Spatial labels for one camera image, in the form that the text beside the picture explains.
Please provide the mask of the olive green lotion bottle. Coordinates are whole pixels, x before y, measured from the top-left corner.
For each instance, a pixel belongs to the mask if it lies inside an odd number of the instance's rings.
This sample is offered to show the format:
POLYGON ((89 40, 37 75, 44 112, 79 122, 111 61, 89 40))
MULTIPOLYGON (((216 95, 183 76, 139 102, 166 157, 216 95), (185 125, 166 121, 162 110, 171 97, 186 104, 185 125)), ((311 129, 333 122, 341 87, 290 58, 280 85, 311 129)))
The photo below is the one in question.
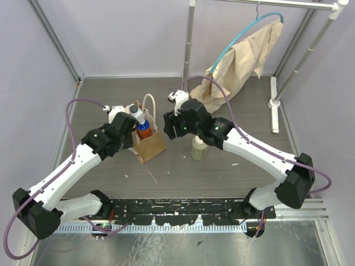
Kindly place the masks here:
POLYGON ((202 139, 195 136, 191 143, 191 157, 194 160, 203 160, 207 152, 207 144, 205 144, 202 139))

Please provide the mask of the watermelon print canvas bag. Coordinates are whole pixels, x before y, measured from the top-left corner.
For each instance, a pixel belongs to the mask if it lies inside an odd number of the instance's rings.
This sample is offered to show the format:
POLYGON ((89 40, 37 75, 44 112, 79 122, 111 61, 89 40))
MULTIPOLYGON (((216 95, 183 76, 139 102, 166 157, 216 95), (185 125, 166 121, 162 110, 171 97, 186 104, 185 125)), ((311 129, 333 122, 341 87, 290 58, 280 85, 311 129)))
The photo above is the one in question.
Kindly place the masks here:
POLYGON ((156 123, 156 102, 154 97, 151 94, 146 94, 143 97, 142 103, 136 101, 133 104, 137 105, 143 111, 144 117, 149 121, 153 132, 151 137, 143 140, 141 140, 138 135, 137 127, 132 133, 133 147, 128 148, 128 150, 131 151, 143 165, 162 153, 166 149, 166 146, 156 123))

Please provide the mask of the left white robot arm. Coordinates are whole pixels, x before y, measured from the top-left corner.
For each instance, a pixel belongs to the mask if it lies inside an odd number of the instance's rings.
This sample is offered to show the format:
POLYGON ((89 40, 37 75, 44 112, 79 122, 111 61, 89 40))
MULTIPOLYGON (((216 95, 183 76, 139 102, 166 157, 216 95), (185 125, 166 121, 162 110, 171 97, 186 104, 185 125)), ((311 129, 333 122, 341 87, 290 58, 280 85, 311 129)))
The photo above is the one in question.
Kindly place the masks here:
POLYGON ((107 157, 133 145, 131 133, 137 120, 118 112, 113 120, 89 131, 61 165, 29 190, 17 189, 12 195, 18 219, 40 240, 48 238, 65 222, 84 216, 109 218, 111 200, 99 190, 85 196, 62 200, 66 192, 88 171, 107 157))

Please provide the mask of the orange bottle blue pump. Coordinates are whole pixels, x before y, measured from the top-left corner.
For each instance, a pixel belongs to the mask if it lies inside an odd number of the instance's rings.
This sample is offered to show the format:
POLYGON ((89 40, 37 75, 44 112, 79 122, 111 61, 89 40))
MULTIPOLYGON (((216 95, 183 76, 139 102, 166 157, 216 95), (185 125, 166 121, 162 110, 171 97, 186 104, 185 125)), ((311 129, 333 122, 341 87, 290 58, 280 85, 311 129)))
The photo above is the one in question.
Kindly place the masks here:
POLYGON ((147 139, 153 135, 149 121, 147 119, 145 119, 142 124, 141 123, 138 124, 137 131, 141 140, 147 139))

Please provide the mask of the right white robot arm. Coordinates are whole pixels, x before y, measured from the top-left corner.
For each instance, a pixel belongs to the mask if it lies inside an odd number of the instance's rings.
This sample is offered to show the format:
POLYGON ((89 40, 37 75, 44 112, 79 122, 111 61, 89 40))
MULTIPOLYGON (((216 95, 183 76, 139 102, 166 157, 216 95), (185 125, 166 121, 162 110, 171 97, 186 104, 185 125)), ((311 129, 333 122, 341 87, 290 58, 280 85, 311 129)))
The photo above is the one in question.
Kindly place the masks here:
POLYGON ((244 199, 243 211, 249 218, 256 218, 263 209, 278 204, 293 209, 302 207, 315 182, 310 156, 301 154, 297 157, 247 136, 231 121, 212 117, 195 99, 187 100, 177 110, 165 113, 163 118, 164 133, 169 139, 186 134, 196 135, 208 146, 241 156, 274 177, 274 183, 253 188, 244 199))

